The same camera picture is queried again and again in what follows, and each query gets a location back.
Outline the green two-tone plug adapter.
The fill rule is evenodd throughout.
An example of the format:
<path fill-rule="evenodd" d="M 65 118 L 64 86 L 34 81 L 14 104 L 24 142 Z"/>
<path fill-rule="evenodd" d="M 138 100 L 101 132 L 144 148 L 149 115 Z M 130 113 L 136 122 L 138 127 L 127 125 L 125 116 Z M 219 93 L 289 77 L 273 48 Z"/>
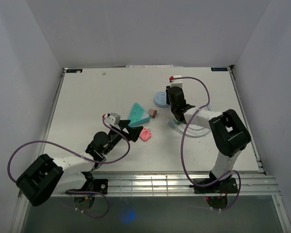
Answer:
<path fill-rule="evenodd" d="M 175 124 L 177 124 L 177 125 L 180 125 L 180 124 L 182 124 L 182 121 L 178 121 L 178 120 L 177 120 L 177 119 L 175 119 L 175 118 L 173 119 L 173 121 L 174 121 L 174 123 L 175 123 Z"/>

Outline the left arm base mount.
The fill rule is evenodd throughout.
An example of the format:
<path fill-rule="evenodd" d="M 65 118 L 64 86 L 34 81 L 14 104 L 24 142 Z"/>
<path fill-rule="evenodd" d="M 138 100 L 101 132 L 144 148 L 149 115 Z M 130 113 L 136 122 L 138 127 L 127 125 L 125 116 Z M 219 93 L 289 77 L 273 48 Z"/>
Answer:
<path fill-rule="evenodd" d="M 65 191 L 66 194 L 70 192 L 98 192 L 101 194 L 108 193 L 108 179 L 93 179 L 91 181 L 86 181 L 85 184 L 79 189 L 70 189 Z"/>

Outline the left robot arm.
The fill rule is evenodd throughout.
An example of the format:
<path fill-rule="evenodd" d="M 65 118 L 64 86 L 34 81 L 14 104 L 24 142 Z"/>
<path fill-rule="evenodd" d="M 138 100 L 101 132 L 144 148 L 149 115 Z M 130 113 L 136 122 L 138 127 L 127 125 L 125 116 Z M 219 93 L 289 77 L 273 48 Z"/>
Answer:
<path fill-rule="evenodd" d="M 42 154 L 18 177 L 16 186 L 33 206 L 38 206 L 52 194 L 77 191 L 88 194 L 98 191 L 92 171 L 106 164 L 106 155 L 124 140 L 136 142 L 143 126 L 131 127 L 130 120 L 103 117 L 109 132 L 97 132 L 83 154 L 72 152 L 70 157 Z"/>

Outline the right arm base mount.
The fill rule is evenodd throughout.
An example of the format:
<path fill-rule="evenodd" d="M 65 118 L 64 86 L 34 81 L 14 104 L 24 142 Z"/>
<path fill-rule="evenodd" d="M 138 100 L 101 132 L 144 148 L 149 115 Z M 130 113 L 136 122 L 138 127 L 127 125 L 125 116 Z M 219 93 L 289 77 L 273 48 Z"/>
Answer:
<path fill-rule="evenodd" d="M 226 178 L 207 187 L 198 187 L 193 184 L 189 187 L 194 189 L 195 194 L 220 194 L 225 192 L 236 194 L 239 191 L 235 178 Z"/>

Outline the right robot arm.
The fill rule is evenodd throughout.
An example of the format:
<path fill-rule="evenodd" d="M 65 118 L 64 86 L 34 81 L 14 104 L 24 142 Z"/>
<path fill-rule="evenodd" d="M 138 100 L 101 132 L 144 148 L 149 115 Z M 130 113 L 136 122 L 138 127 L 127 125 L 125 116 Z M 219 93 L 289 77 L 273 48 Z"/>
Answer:
<path fill-rule="evenodd" d="M 223 112 L 208 111 L 205 105 L 197 108 L 190 105 L 184 98 L 182 88 L 168 86 L 167 103 L 177 121 L 185 125 L 181 144 L 180 156 L 183 170 L 192 183 L 197 187 L 208 187 L 215 193 L 222 192 L 227 187 L 226 179 L 231 176 L 234 164 L 240 153 L 251 142 L 251 136 L 238 114 L 228 109 Z M 210 130 L 218 155 L 214 167 L 209 173 L 208 183 L 196 183 L 190 178 L 184 163 L 184 139 L 189 126 L 193 124 Z"/>

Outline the pink socket adapter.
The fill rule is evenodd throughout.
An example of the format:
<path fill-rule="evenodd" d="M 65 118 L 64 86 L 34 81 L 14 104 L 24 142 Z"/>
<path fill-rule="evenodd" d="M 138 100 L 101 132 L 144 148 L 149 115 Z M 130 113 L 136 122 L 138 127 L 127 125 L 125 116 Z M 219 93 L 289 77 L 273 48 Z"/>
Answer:
<path fill-rule="evenodd" d="M 143 141 L 147 141 L 152 137 L 152 133 L 151 133 L 151 129 L 150 128 L 143 128 L 142 131 L 139 134 L 139 137 L 143 140 Z"/>

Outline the light blue round power strip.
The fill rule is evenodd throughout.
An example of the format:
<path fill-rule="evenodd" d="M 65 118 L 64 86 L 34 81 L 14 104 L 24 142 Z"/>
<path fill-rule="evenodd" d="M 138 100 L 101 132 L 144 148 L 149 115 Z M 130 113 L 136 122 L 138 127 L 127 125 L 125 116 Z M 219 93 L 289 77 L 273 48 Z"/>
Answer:
<path fill-rule="evenodd" d="M 170 105 L 167 103 L 166 91 L 157 92 L 154 96 L 154 103 L 159 108 L 170 107 Z"/>

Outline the brown two-tone plug adapter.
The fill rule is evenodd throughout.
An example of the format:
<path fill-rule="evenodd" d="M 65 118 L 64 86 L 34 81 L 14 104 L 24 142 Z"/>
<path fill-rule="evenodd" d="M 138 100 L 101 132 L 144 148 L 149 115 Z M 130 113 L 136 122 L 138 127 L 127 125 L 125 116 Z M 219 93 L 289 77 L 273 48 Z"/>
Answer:
<path fill-rule="evenodd" d="M 157 110 L 155 110 L 155 109 L 149 109 L 148 110 L 148 114 L 149 114 L 149 116 L 151 118 L 155 118 L 155 117 L 157 117 L 159 115 L 158 112 L 157 112 Z"/>

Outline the teal triangular power strip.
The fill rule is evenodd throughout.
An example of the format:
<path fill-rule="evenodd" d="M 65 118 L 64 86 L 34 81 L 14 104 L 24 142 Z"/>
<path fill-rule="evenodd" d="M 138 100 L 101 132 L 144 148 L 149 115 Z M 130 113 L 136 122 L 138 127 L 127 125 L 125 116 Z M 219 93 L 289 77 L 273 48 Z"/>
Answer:
<path fill-rule="evenodd" d="M 138 103 L 134 103 L 130 111 L 128 119 L 130 120 L 130 127 L 136 127 L 150 121 L 150 115 Z"/>

